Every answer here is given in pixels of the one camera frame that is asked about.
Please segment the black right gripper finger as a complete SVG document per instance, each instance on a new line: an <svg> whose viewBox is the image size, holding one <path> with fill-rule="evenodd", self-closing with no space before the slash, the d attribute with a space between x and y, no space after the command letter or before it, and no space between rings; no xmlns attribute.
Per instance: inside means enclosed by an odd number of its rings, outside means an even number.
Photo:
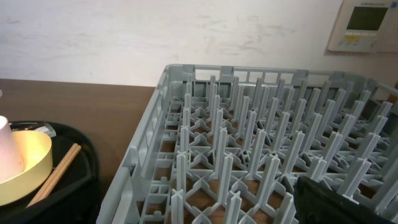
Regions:
<svg viewBox="0 0 398 224"><path fill-rule="evenodd" d="M294 205L300 224L392 224L306 176L294 186Z"/></svg>

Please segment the yellow plastic bowl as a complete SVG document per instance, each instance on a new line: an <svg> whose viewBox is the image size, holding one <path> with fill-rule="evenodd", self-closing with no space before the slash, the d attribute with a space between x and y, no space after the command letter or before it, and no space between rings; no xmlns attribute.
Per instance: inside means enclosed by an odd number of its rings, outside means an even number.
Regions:
<svg viewBox="0 0 398 224"><path fill-rule="evenodd" d="M33 130L14 131L12 136L20 150L24 170L1 182L1 205L15 202L37 189L53 168L52 139Z"/></svg>

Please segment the pink plastic cup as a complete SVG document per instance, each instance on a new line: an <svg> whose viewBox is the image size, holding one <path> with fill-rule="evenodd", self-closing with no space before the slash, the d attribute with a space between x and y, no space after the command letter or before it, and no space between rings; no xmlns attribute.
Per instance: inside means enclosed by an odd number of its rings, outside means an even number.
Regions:
<svg viewBox="0 0 398 224"><path fill-rule="evenodd" d="M1 116L1 182L7 181L24 170L21 153L12 134L8 119Z"/></svg>

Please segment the gold foil wrapper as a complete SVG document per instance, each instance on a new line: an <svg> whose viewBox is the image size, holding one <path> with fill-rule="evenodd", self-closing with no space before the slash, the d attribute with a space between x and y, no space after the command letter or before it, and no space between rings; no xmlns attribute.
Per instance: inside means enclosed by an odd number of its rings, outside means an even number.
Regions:
<svg viewBox="0 0 398 224"><path fill-rule="evenodd" d="M48 123L9 123L12 131L38 131L48 135L50 138L55 137L56 131L54 128Z"/></svg>

